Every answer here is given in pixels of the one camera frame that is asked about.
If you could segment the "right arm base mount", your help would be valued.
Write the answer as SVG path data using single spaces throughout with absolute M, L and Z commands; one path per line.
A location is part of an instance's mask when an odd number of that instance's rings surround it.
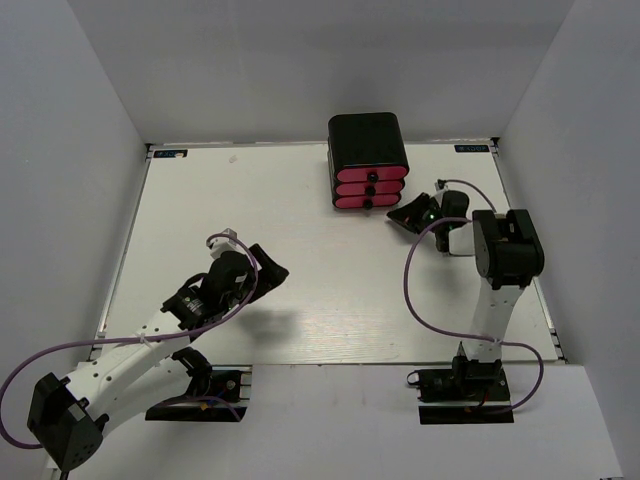
M 421 425 L 512 424 L 511 395 L 506 375 L 496 380 L 456 384 L 452 368 L 414 370 L 407 385 L 418 392 Z

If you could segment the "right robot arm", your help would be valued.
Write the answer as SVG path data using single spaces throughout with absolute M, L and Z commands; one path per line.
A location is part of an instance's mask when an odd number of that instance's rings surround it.
M 403 295 L 411 315 L 428 330 L 460 341 L 452 388 L 463 398 L 475 398 L 501 371 L 504 337 L 515 305 L 544 268 L 544 251 L 531 217 L 523 209 L 504 214 L 493 209 L 472 211 L 466 193 L 448 189 L 435 195 L 422 193 L 387 217 L 419 239 L 432 233 L 440 253 L 475 260 L 480 290 L 468 332 L 431 325 L 415 310 L 409 297 L 409 270 L 417 244 L 411 247 L 403 272 Z

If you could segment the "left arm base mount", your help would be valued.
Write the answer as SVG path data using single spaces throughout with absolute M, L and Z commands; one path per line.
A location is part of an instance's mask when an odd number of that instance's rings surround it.
M 170 397 L 145 413 L 146 421 L 190 423 L 240 422 L 249 407 L 252 368 L 213 367 L 198 374 L 181 396 Z

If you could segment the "pink bottom drawer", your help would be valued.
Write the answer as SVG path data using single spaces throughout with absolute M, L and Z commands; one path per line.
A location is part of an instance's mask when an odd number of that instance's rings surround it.
M 333 201 L 337 209 L 365 209 L 378 207 L 390 207 L 396 205 L 401 199 L 400 194 L 379 194 L 368 196 L 341 196 Z

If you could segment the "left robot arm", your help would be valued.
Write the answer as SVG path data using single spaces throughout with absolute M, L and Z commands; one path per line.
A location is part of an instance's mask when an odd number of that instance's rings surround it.
M 286 268 L 227 234 L 208 244 L 208 271 L 189 277 L 132 336 L 88 365 L 34 388 L 27 427 L 62 472 L 96 453 L 118 426 L 148 420 L 240 421 L 245 367 L 215 367 L 193 347 L 205 328 L 279 287 Z

